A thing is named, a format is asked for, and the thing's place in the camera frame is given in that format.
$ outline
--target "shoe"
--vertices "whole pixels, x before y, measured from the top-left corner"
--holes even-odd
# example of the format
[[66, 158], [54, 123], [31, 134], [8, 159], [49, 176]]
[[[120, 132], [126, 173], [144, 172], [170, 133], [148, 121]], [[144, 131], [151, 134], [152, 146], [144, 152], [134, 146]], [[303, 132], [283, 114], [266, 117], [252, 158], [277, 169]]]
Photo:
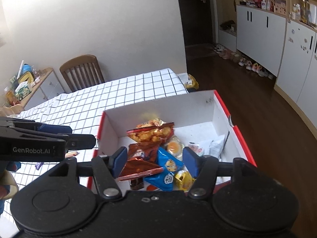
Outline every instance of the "shoe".
[[268, 72], [266, 71], [266, 69], [262, 69], [258, 72], [260, 77], [268, 77]]
[[216, 53], [220, 54], [223, 50], [225, 50], [225, 47], [223, 47], [222, 45], [219, 45], [217, 46]]
[[258, 68], [258, 66], [259, 66], [258, 63], [255, 62], [255, 63], [252, 65], [251, 70], [254, 71], [254, 72], [256, 72], [256, 69]]
[[256, 68], [256, 73], [259, 73], [260, 70], [262, 70], [262, 65], [259, 64], [258, 67]]
[[247, 70], [251, 70], [252, 69], [252, 63], [251, 61], [247, 61], [247, 66], [245, 67]]
[[234, 58], [233, 58], [233, 62], [237, 63], [240, 61], [240, 55], [239, 54], [235, 54]]
[[222, 57], [224, 60], [228, 60], [230, 59], [230, 56], [232, 54], [232, 51], [230, 51], [229, 49], [226, 51], [226, 54]]
[[247, 60], [244, 57], [241, 57], [239, 65], [240, 66], [245, 66], [247, 64]]
[[236, 53], [235, 53], [235, 52], [232, 52], [232, 53], [230, 54], [230, 60], [231, 60], [231, 61], [233, 61], [233, 59], [234, 59], [235, 55], [236, 55]]
[[226, 55], [226, 53], [227, 53], [227, 49], [221, 51], [220, 54], [219, 54], [219, 56], [220, 56], [220, 57], [224, 57], [224, 56]]

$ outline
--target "blue gripper pad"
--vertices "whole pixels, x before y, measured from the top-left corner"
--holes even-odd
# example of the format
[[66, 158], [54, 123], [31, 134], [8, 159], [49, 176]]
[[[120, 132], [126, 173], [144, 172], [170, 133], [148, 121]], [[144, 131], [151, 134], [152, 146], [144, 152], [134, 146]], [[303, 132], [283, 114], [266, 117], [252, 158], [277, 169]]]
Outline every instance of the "blue gripper pad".
[[128, 150], [126, 147], [119, 148], [112, 156], [109, 157], [108, 168], [113, 178], [117, 178], [128, 159]]
[[189, 147], [183, 149], [183, 163], [193, 178], [197, 178], [204, 162], [205, 158], [198, 156]]
[[69, 126], [63, 125], [53, 125], [53, 124], [43, 124], [41, 127], [37, 128], [37, 131], [40, 132], [48, 132], [52, 134], [72, 134], [72, 128]]

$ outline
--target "yellow plastic bag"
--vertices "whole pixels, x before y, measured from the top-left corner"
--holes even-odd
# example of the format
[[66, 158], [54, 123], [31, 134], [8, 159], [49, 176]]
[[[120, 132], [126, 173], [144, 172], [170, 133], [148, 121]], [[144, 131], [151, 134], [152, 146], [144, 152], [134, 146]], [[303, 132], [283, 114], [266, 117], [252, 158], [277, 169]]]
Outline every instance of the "yellow plastic bag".
[[185, 83], [184, 86], [185, 86], [186, 89], [189, 89], [189, 88], [198, 89], [199, 88], [198, 82], [190, 74], [188, 74], [188, 82]]

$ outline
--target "cabinet handle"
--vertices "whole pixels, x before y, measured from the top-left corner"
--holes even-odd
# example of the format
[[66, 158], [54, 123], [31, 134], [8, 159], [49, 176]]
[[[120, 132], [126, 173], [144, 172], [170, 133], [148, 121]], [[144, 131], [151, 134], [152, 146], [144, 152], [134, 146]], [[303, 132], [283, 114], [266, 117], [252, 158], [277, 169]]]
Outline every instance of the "cabinet handle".
[[310, 50], [312, 50], [312, 44], [313, 44], [313, 36], [312, 36], [312, 39], [310, 40]]

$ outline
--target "table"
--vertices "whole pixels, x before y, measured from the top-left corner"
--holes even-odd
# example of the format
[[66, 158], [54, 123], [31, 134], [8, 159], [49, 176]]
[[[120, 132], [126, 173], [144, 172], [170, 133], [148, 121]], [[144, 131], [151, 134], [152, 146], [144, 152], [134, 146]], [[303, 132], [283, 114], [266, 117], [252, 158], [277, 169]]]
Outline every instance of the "table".
[[[21, 112], [18, 117], [47, 124], [66, 125], [73, 129], [73, 133], [97, 136], [104, 110], [185, 93], [187, 90], [178, 76], [171, 69], [163, 69], [102, 83], [70, 94], [61, 94]], [[94, 149], [79, 150], [77, 161], [90, 161]], [[21, 169], [12, 175], [22, 189], [56, 164], [57, 162], [45, 163], [37, 171], [36, 162], [22, 163]], [[87, 182], [88, 177], [80, 178], [81, 185], [87, 186]], [[10, 202], [11, 200], [6, 201], [3, 215], [14, 222]]]

